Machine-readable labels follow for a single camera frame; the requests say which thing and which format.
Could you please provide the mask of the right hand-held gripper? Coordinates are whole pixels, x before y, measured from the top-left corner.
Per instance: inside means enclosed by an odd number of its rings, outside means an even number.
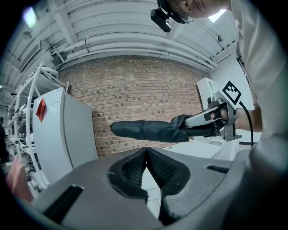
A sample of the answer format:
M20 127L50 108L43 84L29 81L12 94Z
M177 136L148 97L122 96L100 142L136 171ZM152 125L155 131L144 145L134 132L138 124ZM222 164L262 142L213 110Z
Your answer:
M208 109L192 117L185 119L184 124L180 126L180 131L187 134L188 137L217 137L220 136L225 141L239 139L241 135L236 134L235 121L237 108L242 93L231 82L227 81L219 90L209 97ZM225 107L228 111L229 120L222 123L220 118L211 118L211 113L215 114L217 110Z

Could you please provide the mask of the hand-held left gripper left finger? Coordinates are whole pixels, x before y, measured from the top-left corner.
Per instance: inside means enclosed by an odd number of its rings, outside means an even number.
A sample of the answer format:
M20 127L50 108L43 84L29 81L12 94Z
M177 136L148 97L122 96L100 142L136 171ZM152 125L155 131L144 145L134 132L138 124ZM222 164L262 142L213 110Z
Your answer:
M143 199L119 194L110 184L108 170L112 164L136 150L124 151L87 162L51 184L33 202L41 213L56 201L69 186L83 190L60 225L72 230L157 230L163 224L154 217Z

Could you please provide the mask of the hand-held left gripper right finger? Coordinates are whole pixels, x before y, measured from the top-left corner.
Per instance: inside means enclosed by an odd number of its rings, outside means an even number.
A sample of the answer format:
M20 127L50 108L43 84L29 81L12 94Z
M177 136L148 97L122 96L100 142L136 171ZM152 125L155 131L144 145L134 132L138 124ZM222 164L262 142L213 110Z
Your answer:
M146 149L146 166L161 191L159 220L169 225L200 207L223 181L231 161Z

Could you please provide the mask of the person's right hand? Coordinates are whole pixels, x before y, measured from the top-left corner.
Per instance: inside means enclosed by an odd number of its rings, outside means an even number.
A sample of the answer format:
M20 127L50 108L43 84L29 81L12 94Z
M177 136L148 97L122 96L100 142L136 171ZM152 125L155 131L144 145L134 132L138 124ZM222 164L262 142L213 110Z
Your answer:
M225 107L222 107L220 109L217 109L214 112L210 113L210 117L212 120L216 121L216 120L221 120L222 123L226 123L229 118L228 118L228 111Z

